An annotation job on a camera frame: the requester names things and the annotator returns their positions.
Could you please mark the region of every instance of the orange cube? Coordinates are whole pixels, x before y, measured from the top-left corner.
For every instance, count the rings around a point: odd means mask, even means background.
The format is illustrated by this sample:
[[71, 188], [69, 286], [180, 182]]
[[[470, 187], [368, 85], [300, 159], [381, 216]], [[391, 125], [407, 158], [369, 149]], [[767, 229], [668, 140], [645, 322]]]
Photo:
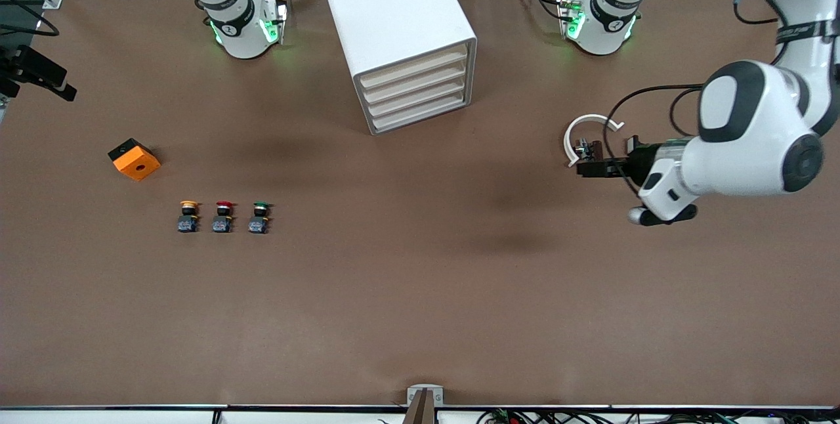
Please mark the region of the orange cube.
[[160, 167], [160, 161], [149, 149], [133, 138], [108, 152], [108, 157], [120, 173], [135, 181], [144, 179]]

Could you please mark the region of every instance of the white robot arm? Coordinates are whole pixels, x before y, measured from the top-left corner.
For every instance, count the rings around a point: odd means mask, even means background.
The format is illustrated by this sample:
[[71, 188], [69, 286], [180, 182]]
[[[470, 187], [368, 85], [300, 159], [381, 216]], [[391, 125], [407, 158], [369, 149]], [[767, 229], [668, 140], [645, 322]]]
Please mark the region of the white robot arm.
[[559, 14], [563, 36], [593, 55], [614, 53], [630, 38], [642, 0], [561, 0]]
[[260, 56], [282, 43], [286, 7], [277, 0], [198, 0], [216, 41], [237, 58]]
[[621, 160], [579, 167], [583, 176], [628, 176], [644, 206], [632, 223], [693, 218], [704, 194], [771, 196], [819, 175], [824, 135], [840, 113], [838, 0], [767, 0], [780, 17], [774, 65], [749, 60], [703, 85], [698, 137], [639, 146]]

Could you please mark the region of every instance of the brown table surface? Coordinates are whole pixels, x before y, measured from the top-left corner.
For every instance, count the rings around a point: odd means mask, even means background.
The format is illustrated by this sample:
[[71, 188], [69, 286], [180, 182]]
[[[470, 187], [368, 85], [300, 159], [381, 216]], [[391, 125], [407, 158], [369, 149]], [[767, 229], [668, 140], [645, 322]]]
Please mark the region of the brown table surface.
[[[766, 61], [773, 26], [645, 0], [594, 57], [533, 1], [460, 2], [474, 103], [381, 137], [326, 0], [293, 0], [287, 45], [254, 61], [192, 0], [48, 13], [61, 36], [35, 46], [79, 94], [25, 88], [0, 125], [0, 403], [384, 404], [417, 382], [462, 404], [836, 403], [837, 134], [800, 194], [708, 197], [649, 229], [558, 142], [634, 89]], [[674, 136], [674, 96], [628, 103], [621, 136]], [[143, 182], [107, 157], [129, 137], [163, 161]], [[183, 199], [201, 232], [176, 232]], [[208, 230], [217, 200], [235, 233]], [[255, 200], [276, 205], [266, 236], [244, 232]]]

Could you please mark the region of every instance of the black band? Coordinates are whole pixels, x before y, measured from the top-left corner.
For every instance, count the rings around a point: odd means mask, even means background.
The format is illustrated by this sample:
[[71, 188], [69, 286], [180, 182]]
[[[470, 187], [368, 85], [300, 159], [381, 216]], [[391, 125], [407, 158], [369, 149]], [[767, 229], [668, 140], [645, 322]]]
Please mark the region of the black band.
[[592, 17], [595, 17], [595, 20], [599, 21], [600, 24], [604, 26], [604, 32], [621, 32], [621, 29], [624, 29], [624, 27], [629, 24], [635, 16], [635, 13], [633, 12], [625, 15], [624, 17], [618, 17], [617, 15], [610, 14], [609, 12], [604, 11], [604, 8], [600, 7], [598, 0], [590, 0], [589, 7], [592, 11]]
[[636, 2], [621, 2], [620, 0], [604, 0], [604, 2], [612, 5], [612, 7], [616, 9], [624, 9], [625, 11], [630, 11], [630, 9], [635, 9], [639, 7], [642, 0], [638, 0]]
[[798, 72], [791, 73], [796, 78], [796, 83], [799, 84], [799, 101], [796, 103], [796, 109], [804, 117], [805, 111], [808, 110], [808, 104], [810, 104], [810, 89], [808, 89], [808, 83], [805, 82], [805, 78], [801, 77]]
[[837, 117], [840, 116], [840, 86], [837, 84], [836, 77], [828, 80], [828, 86], [831, 88], [831, 100], [828, 102], [826, 113], [822, 115], [819, 122], [810, 128], [820, 137], [828, 133], [834, 123], [837, 122]]
[[227, 22], [215, 20], [215, 18], [211, 18], [210, 21], [213, 23], [213, 26], [216, 27], [219, 32], [225, 34], [225, 36], [240, 36], [244, 26], [246, 26], [251, 19], [254, 18], [255, 7], [254, 1], [248, 0], [248, 7], [239, 17], [234, 18], [233, 20], [228, 20]]
[[838, 35], [840, 35], [840, 21], [817, 20], [816, 22], [806, 22], [804, 24], [794, 24], [794, 26], [785, 26], [780, 28], [776, 32], [776, 44], [779, 45], [789, 41], [814, 38], [818, 36], [834, 38]]
[[206, 3], [204, 1], [201, 2], [201, 5], [204, 6], [207, 11], [224, 11], [225, 9], [231, 7], [236, 3], [238, 0], [226, 0], [225, 2], [220, 3]]

